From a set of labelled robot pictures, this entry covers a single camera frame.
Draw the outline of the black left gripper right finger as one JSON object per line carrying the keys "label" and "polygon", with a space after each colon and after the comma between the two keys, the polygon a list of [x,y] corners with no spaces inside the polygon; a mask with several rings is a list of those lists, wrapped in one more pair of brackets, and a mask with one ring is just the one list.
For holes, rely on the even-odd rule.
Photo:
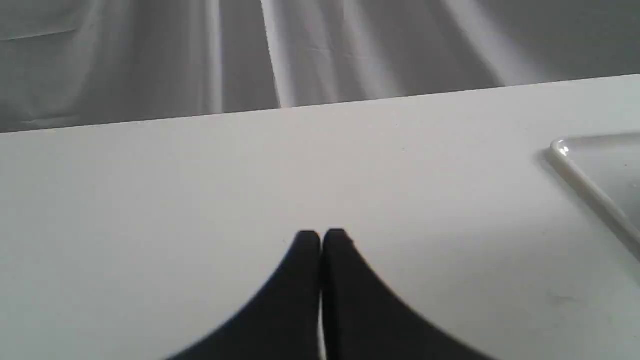
{"label": "black left gripper right finger", "polygon": [[323,238],[322,326],[329,360],[484,360],[404,304],[342,228]]}

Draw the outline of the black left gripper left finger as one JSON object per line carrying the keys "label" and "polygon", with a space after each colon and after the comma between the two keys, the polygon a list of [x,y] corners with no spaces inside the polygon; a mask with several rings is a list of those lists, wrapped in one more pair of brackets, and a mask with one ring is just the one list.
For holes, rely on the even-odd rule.
{"label": "black left gripper left finger", "polygon": [[322,240],[299,231],[278,268],[238,313],[175,360],[318,360]]}

